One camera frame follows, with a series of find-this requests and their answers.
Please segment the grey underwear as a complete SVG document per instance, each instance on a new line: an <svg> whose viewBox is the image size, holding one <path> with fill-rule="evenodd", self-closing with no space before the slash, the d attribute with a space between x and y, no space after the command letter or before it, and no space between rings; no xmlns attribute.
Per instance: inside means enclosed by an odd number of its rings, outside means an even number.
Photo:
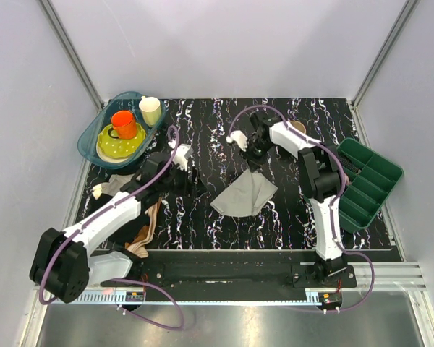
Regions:
<svg viewBox="0 0 434 347"><path fill-rule="evenodd" d="M247 169L210 206L220 215L243 218L257 215L278 187L259 172Z"/></svg>

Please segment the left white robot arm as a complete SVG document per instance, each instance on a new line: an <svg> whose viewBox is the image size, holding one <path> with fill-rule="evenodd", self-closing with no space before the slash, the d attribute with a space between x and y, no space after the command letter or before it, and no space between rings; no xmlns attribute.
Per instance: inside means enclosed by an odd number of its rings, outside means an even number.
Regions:
<svg viewBox="0 0 434 347"><path fill-rule="evenodd" d="M198 170L188 165L192 154L189 145L171 154L151 154L104 206L62 231L45 231L30 268L31 281L64 303L73 302L88 286L114 278L136 285L142 269L131 252L94 252L122 226L157 205L165 193L190 196L200 184Z"/></svg>

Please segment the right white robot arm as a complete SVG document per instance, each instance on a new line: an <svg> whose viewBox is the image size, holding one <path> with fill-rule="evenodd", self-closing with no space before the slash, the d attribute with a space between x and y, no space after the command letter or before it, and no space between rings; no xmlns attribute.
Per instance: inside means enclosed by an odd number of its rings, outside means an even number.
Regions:
<svg viewBox="0 0 434 347"><path fill-rule="evenodd" d="M262 166L268 151L279 146L297 159L299 186L313 211L318 260L313 275L321 286L331 286L347 268L340 237L339 199L346 175L336 150L296 129L280 116L250 115L254 132L239 146L251 170Z"/></svg>

